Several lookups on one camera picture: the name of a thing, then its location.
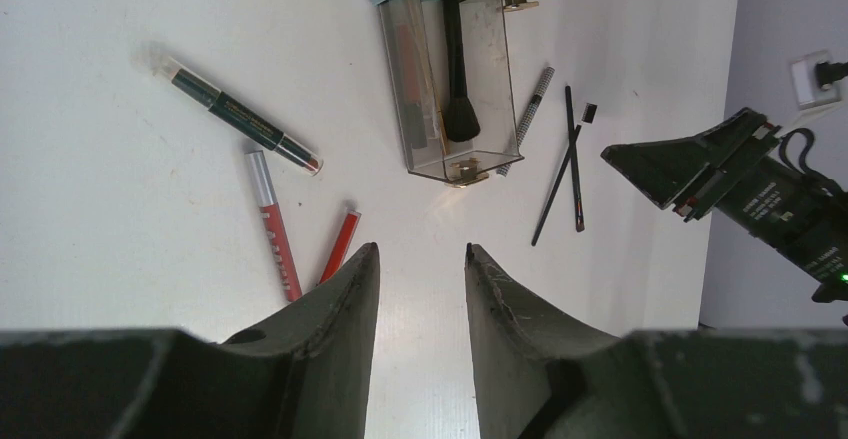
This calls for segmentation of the black powder brush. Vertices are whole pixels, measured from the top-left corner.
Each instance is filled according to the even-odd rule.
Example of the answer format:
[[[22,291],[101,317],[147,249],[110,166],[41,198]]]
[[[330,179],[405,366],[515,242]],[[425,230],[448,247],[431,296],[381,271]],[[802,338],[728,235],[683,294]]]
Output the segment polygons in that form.
[[[442,8],[449,73],[444,124],[447,138],[461,143],[477,137],[481,128],[468,97],[459,0],[442,0]]]

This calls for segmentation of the grey silver pencil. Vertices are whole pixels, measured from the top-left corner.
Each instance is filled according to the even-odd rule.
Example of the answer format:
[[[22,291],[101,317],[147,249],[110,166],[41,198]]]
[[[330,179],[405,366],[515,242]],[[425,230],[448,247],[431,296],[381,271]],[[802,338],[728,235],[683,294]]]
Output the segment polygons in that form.
[[[517,150],[520,147],[529,131],[532,121],[540,107],[540,104],[550,86],[554,77],[555,69],[547,65],[541,72],[539,80],[534,88],[534,91],[524,109],[524,112],[519,120],[514,145]]]

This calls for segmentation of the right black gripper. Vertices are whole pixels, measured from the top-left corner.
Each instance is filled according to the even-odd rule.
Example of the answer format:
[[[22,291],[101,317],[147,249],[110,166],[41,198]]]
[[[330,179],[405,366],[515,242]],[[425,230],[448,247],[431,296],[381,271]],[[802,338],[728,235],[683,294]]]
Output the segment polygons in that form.
[[[833,196],[767,157],[780,128],[743,108],[675,140],[617,144],[601,158],[661,210],[684,221],[717,209],[819,283],[816,303],[847,299],[847,196]]]

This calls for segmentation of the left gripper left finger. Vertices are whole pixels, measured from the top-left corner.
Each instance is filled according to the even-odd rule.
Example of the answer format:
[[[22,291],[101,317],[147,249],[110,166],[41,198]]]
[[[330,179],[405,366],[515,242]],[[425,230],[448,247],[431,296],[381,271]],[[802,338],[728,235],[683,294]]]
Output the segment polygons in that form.
[[[361,438],[380,290],[363,245],[222,343],[176,328],[6,331],[5,438]]]

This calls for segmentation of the dark concealer stick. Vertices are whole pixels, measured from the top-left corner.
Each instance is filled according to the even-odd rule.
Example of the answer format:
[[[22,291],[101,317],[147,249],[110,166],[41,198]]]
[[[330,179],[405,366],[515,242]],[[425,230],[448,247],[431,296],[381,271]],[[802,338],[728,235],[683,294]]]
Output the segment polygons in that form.
[[[312,150],[171,56],[150,52],[145,61],[154,76],[163,78],[245,137],[296,164],[310,176],[321,171],[323,160]]]

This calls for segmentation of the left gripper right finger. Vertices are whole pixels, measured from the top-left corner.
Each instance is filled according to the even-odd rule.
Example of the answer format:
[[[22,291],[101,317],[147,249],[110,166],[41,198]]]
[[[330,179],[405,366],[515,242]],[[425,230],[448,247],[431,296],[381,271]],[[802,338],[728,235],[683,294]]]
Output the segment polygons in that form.
[[[843,438],[841,330],[595,329],[465,254],[485,438]]]

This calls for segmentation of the pink lip gloss tube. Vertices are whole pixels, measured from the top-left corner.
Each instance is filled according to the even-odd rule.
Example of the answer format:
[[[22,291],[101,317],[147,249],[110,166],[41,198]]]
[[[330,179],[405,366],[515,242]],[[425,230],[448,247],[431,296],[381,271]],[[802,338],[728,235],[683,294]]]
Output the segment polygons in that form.
[[[302,297],[302,288],[265,155],[253,151],[245,154],[245,160],[283,293],[288,302],[295,302]]]

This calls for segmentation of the red lipstick black cap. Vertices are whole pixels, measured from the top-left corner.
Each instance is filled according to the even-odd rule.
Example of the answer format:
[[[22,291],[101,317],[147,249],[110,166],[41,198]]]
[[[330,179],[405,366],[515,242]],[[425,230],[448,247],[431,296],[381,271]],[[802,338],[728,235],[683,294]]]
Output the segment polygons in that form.
[[[346,211],[318,284],[327,282],[344,263],[359,224],[360,217],[361,214],[356,210],[348,209]]]

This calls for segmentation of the black thin brush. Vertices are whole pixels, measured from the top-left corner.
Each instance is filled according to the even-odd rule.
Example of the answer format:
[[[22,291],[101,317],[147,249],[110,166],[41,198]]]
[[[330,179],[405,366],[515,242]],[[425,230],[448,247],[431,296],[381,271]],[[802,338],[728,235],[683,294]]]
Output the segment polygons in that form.
[[[580,185],[579,161],[577,157],[578,127],[575,121],[572,88],[566,84],[564,88],[566,101],[566,119],[569,138],[569,158],[572,178],[572,192],[574,203],[575,230],[580,233],[585,230],[585,218],[582,205],[582,193]]]
[[[577,139],[579,137],[579,133],[580,133],[581,128],[584,124],[588,125],[588,124],[592,124],[594,122],[594,117],[596,115],[596,112],[597,112],[597,105],[596,104],[594,104],[594,103],[587,103],[586,104],[586,107],[585,107],[584,113],[583,113],[583,117],[582,117],[582,121],[581,121],[580,124],[577,124],[575,126],[574,139]],[[540,218],[539,218],[537,225],[536,225],[536,228],[534,230],[533,238],[531,240],[531,246],[532,247],[535,247],[537,245],[538,241],[539,241],[539,238],[541,236],[545,222],[546,222],[547,217],[550,213],[551,207],[554,203],[557,192],[559,190],[559,187],[560,187],[562,180],[563,180],[563,177],[565,175],[565,171],[566,171],[566,169],[567,169],[567,167],[568,167],[568,165],[571,161],[571,154],[572,154],[572,146],[571,146],[571,141],[569,141],[569,145],[566,148],[566,152],[565,152],[565,155],[563,157],[562,164],[561,164],[561,166],[560,166],[560,168],[557,172],[556,178],[555,178],[554,183],[551,187],[551,190],[548,194],[546,203],[544,205],[544,208],[542,210],[542,213],[540,215]]]

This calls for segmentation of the wooden handle brush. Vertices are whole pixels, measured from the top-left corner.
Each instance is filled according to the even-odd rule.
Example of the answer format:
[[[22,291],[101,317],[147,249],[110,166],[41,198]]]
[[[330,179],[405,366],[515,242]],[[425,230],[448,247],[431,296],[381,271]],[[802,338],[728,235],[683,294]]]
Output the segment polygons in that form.
[[[433,74],[433,68],[430,62],[430,59],[426,60],[426,87],[428,88],[429,95],[431,96],[432,103],[432,122],[434,128],[434,134],[436,138],[439,140],[441,154],[443,157],[447,156],[450,153],[449,141],[447,139],[446,133],[444,131],[444,117],[439,101],[438,90],[435,83],[435,77]]]

